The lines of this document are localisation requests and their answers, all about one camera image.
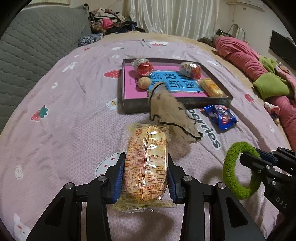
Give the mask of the red chocolate egg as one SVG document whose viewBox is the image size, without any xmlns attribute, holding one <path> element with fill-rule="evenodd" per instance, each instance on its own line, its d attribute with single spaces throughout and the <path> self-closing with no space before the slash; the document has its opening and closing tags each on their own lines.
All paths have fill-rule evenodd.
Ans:
<svg viewBox="0 0 296 241">
<path fill-rule="evenodd" d="M 194 62 L 183 62 L 179 66 L 179 72 L 186 77 L 192 79 L 201 78 L 201 67 L 199 64 Z"/>
<path fill-rule="evenodd" d="M 137 58 L 133 61 L 134 70 L 141 76 L 149 76 L 153 73 L 152 63 L 147 58 Z"/>
</svg>

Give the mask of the yellow cake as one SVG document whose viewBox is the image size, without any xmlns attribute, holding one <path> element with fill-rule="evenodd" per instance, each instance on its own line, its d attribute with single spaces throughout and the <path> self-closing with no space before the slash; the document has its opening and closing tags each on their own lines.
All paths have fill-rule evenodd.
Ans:
<svg viewBox="0 0 296 241">
<path fill-rule="evenodd" d="M 171 208 L 164 198 L 168 176 L 169 127 L 134 123 L 129 127 L 121 194 L 113 208 L 145 212 Z"/>
<path fill-rule="evenodd" d="M 200 79 L 198 81 L 198 84 L 210 97 L 226 97 L 227 96 L 224 93 L 224 91 L 211 78 Z"/>
</svg>

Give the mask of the shallow purple box tray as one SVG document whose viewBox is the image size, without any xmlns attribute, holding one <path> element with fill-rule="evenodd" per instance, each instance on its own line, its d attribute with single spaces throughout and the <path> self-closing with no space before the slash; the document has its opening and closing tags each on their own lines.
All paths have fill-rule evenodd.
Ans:
<svg viewBox="0 0 296 241">
<path fill-rule="evenodd" d="M 148 98 L 135 98 L 135 99 L 127 99 L 125 98 L 125 89 L 122 87 L 124 84 L 124 73 L 123 68 L 126 66 L 132 66 L 134 59 L 124 59 L 122 62 L 121 69 L 121 97 L 123 110 L 125 113 L 144 113 L 149 111 Z M 168 66 L 180 66 L 183 63 L 183 60 L 178 59 L 165 59 L 165 58 L 151 58 L 150 62 L 152 66 L 160 66 L 160 65 L 168 65 Z M 226 97 L 175 97 L 178 101 L 182 102 L 187 109 L 193 108 L 203 108 L 212 104 L 223 104 L 225 106 L 229 106 L 231 101 L 233 100 L 232 94 L 227 90 L 227 88 L 220 82 L 217 78 L 216 74 L 211 73 L 205 66 L 200 64 L 201 67 L 201 78 L 211 78 L 227 95 Z"/>
</svg>

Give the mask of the blue patterned cloth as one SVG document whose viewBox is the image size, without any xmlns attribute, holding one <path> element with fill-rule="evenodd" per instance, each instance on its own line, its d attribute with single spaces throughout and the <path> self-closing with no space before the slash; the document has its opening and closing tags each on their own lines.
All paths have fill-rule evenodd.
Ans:
<svg viewBox="0 0 296 241">
<path fill-rule="evenodd" d="M 104 35 L 102 33 L 83 36 L 78 40 L 78 47 L 95 43 L 95 42 L 101 40 L 103 37 L 104 37 Z"/>
</svg>

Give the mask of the beige scrunchie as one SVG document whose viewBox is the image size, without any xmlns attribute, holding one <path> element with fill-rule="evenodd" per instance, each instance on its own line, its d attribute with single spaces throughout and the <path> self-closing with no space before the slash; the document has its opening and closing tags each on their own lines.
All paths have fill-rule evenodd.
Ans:
<svg viewBox="0 0 296 241">
<path fill-rule="evenodd" d="M 157 82 L 148 98 L 149 118 L 160 125 L 166 125 L 173 135 L 184 142 L 194 144 L 203 138 L 197 122 L 189 117 L 184 104 L 178 101 L 167 89 L 164 82 Z"/>
</svg>

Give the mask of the pink rolled blanket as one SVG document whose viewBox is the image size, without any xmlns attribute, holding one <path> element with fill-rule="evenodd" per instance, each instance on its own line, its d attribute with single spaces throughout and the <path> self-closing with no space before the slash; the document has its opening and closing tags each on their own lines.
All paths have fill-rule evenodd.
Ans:
<svg viewBox="0 0 296 241">
<path fill-rule="evenodd" d="M 252 83 L 263 73 L 267 73 L 259 61 L 261 55 L 245 42 L 221 36 L 214 41 L 214 44 L 218 55 L 240 69 Z M 263 100 L 280 107 L 280 124 L 292 150 L 295 150 L 295 99 L 286 96 L 272 96 Z"/>
</svg>

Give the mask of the white curtain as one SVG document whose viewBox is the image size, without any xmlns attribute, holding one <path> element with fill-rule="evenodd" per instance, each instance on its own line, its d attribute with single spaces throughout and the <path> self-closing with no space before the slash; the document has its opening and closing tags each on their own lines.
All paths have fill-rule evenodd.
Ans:
<svg viewBox="0 0 296 241">
<path fill-rule="evenodd" d="M 211 37 L 220 1 L 125 1 L 124 13 L 149 33 L 199 39 Z"/>
</svg>

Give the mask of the blue oreo packet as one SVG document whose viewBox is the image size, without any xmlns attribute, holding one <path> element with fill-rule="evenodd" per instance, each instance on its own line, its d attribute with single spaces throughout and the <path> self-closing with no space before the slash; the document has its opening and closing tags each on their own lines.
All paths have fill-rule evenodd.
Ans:
<svg viewBox="0 0 296 241">
<path fill-rule="evenodd" d="M 224 105 L 208 105 L 203 109 L 210 120 L 216 123 L 222 131 L 228 130 L 239 122 L 239 118 L 235 113 Z"/>
</svg>

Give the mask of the small plush doll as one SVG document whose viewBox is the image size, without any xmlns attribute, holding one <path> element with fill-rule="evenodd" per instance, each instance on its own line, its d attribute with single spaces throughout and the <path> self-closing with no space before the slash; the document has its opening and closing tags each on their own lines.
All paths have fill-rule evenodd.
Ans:
<svg viewBox="0 0 296 241">
<path fill-rule="evenodd" d="M 269 113 L 269 115 L 273 118 L 273 121 L 276 125 L 280 124 L 280 107 L 270 104 L 268 102 L 264 103 L 265 110 Z"/>
</svg>

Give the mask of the black television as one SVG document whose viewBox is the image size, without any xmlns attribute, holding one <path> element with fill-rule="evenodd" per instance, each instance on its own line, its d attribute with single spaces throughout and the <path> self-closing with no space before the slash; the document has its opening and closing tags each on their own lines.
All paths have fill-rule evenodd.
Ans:
<svg viewBox="0 0 296 241">
<path fill-rule="evenodd" d="M 269 48 L 295 69 L 296 48 L 291 39 L 273 30 Z"/>
</svg>

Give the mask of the white air conditioner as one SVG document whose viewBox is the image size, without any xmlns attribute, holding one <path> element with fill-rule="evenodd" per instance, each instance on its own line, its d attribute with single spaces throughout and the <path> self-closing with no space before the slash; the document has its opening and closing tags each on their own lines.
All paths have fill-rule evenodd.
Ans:
<svg viewBox="0 0 296 241">
<path fill-rule="evenodd" d="M 239 4 L 248 8 L 265 11 L 265 4 L 261 0 L 226 0 L 228 5 Z"/>
</svg>

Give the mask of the pile of clothes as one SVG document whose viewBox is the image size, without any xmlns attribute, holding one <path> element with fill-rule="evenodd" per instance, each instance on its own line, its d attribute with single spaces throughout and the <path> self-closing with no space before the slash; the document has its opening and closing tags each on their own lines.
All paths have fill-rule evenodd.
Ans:
<svg viewBox="0 0 296 241">
<path fill-rule="evenodd" d="M 92 34 L 109 35 L 134 31 L 145 33 L 144 29 L 138 27 L 137 22 L 111 9 L 98 8 L 90 11 L 88 20 Z"/>
</svg>

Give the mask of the pink strawberry print blanket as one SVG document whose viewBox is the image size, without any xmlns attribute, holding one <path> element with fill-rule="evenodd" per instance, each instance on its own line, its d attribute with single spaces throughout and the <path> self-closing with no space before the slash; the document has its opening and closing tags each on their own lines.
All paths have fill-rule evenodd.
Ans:
<svg viewBox="0 0 296 241">
<path fill-rule="evenodd" d="M 36 84 L 1 134 L 1 220 L 16 240 L 25 240 L 46 207 L 67 182 L 89 183 L 98 166 L 127 148 L 132 123 L 147 113 L 127 115 L 119 97 L 122 61 L 155 57 L 197 61 L 233 95 L 239 122 L 221 132 L 206 114 L 190 110 L 203 138 L 169 142 L 175 164 L 202 183 L 222 179 L 230 146 L 239 141 L 270 151 L 290 145 L 254 93 L 201 48 L 151 40 L 96 43 L 75 49 Z"/>
</svg>

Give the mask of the green fleece cloth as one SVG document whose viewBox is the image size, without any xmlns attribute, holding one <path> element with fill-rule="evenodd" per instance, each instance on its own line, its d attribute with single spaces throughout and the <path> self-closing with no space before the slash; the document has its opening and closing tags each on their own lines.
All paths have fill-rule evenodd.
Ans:
<svg viewBox="0 0 296 241">
<path fill-rule="evenodd" d="M 263 73 L 253 83 L 261 98 L 286 96 L 290 99 L 295 99 L 295 78 L 284 71 L 271 58 L 261 56 L 259 61 L 267 71 L 267 73 Z"/>
</svg>

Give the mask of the grey quilted headboard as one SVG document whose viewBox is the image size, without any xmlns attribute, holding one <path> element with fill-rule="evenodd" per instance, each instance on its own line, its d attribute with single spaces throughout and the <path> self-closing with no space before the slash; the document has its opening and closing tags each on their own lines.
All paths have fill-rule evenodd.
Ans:
<svg viewBox="0 0 296 241">
<path fill-rule="evenodd" d="M 22 10 L 1 38 L 1 128 L 36 83 L 91 33 L 89 7 Z"/>
</svg>

